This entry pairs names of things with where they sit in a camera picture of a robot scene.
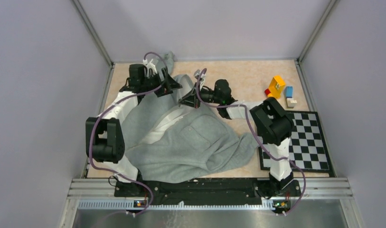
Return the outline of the grey zip-up jacket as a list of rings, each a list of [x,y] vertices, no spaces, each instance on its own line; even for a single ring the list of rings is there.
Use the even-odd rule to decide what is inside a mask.
[[[178,105],[194,84],[174,76],[182,88],[171,95],[146,95],[121,123],[125,143],[119,173],[139,171],[146,181],[181,183],[249,163],[258,148],[251,133],[238,135],[209,107]]]

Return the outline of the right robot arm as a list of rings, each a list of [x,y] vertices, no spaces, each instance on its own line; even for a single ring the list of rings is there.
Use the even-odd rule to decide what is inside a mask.
[[[289,146],[294,123],[275,98],[268,97],[254,103],[239,102],[232,97],[228,81],[219,79],[213,89],[205,85],[194,85],[178,100],[178,104],[193,108],[210,104],[225,119],[253,121],[256,127],[255,141],[271,158],[269,182],[259,186],[257,193],[268,200],[273,196],[287,194],[293,181]]]

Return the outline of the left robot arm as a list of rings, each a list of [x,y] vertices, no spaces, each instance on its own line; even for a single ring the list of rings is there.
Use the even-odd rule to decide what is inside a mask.
[[[97,117],[89,117],[85,122],[86,155],[91,167],[110,172],[118,181],[126,183],[125,189],[132,196],[141,195],[143,189],[152,192],[137,179],[138,169],[125,156],[122,123],[148,95],[162,97],[181,88],[169,75],[167,65],[131,64],[129,76],[115,100]]]

